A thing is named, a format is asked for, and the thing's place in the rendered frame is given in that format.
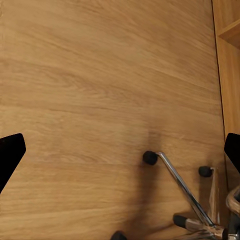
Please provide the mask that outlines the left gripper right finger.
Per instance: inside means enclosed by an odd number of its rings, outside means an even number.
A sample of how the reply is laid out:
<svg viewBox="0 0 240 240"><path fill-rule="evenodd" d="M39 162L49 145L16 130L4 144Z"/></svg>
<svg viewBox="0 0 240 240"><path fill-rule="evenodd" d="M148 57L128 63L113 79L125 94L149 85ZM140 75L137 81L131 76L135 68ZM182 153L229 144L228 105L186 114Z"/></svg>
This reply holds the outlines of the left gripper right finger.
<svg viewBox="0 0 240 240"><path fill-rule="evenodd" d="M227 154L233 165L240 173L240 135L235 133L228 133L224 152Z"/></svg>

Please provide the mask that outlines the swivel chair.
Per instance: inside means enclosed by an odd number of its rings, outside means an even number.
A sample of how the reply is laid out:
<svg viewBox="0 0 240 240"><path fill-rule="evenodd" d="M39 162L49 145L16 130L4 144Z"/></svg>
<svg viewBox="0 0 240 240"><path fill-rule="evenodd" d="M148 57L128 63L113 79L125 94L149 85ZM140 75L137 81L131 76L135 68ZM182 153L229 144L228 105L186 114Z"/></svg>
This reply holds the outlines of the swivel chair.
<svg viewBox="0 0 240 240"><path fill-rule="evenodd" d="M163 151L153 152L148 150L144 153L142 159L153 166L157 163L158 157L162 159L199 218L176 215L173 220L174 224L187 229L191 233L172 237L168 240L240 240L240 184L228 193L225 200L227 207L231 210L227 228L220 225L219 168L205 165L198 170L202 177L209 178L212 175L206 213ZM110 240L128 239L122 233L116 232Z"/></svg>

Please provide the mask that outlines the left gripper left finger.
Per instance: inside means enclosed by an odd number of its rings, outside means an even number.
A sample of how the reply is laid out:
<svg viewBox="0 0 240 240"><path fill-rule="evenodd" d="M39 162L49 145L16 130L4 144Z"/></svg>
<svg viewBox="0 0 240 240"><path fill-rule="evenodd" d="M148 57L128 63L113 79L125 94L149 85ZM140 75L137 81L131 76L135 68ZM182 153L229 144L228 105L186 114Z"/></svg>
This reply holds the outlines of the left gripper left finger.
<svg viewBox="0 0 240 240"><path fill-rule="evenodd" d="M0 138L0 193L26 153L22 133Z"/></svg>

